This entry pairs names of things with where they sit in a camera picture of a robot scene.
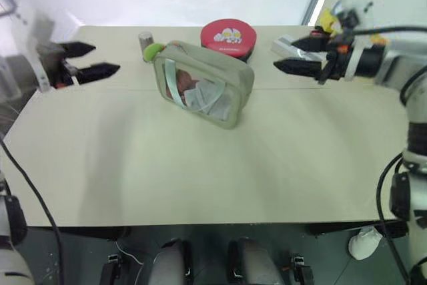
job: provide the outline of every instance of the red lid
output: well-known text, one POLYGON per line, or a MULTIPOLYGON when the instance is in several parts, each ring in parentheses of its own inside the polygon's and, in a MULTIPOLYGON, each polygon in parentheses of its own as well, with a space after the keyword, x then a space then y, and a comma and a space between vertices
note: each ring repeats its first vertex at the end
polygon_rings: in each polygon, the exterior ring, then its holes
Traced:
POLYGON ((247 23, 237 19, 212 21, 201 30, 203 47, 225 53, 232 57, 250 55, 256 42, 256 32, 247 23))

